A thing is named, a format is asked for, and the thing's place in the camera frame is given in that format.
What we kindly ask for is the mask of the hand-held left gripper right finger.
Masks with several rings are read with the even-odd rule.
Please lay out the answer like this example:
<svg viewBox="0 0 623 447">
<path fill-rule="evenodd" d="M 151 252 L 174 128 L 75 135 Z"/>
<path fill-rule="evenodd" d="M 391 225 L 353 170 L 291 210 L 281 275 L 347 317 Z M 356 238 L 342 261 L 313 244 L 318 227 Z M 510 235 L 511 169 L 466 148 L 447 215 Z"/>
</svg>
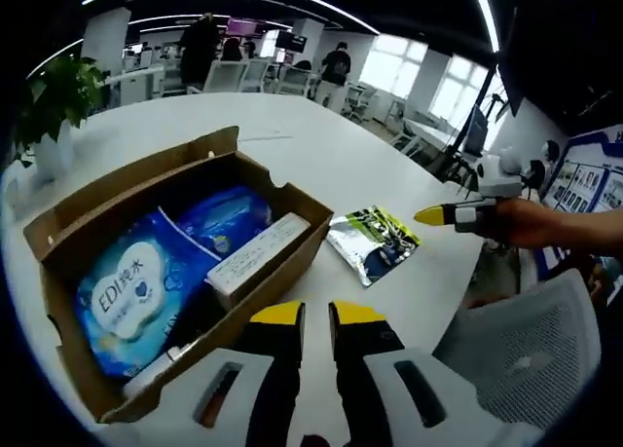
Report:
<svg viewBox="0 0 623 447">
<path fill-rule="evenodd" d="M 492 417 L 470 383 L 431 354 L 406 348 L 373 308 L 340 300 L 328 308 L 351 445 L 491 445 Z"/>
</svg>

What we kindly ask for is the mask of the person's right hand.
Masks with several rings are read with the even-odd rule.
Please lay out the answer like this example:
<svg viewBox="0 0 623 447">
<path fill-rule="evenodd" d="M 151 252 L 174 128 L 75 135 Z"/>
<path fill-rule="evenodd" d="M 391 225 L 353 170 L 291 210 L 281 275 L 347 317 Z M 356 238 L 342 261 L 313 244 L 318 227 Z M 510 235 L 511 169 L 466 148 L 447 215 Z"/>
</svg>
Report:
<svg viewBox="0 0 623 447">
<path fill-rule="evenodd" d="M 542 248 L 552 244 L 556 233 L 556 212 L 542 205 L 507 199 L 496 204 L 485 221 L 486 238 L 521 248 Z"/>
</svg>

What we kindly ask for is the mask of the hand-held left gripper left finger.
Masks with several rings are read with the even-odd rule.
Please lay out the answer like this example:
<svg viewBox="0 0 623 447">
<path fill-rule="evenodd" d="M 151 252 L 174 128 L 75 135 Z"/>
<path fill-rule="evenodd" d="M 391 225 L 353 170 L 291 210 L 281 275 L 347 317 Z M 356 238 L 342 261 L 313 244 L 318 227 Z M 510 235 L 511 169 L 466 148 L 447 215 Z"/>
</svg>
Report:
<svg viewBox="0 0 623 447">
<path fill-rule="evenodd" d="M 161 394 L 162 446 L 283 446 L 300 389 L 305 304 L 258 312 Z"/>
</svg>

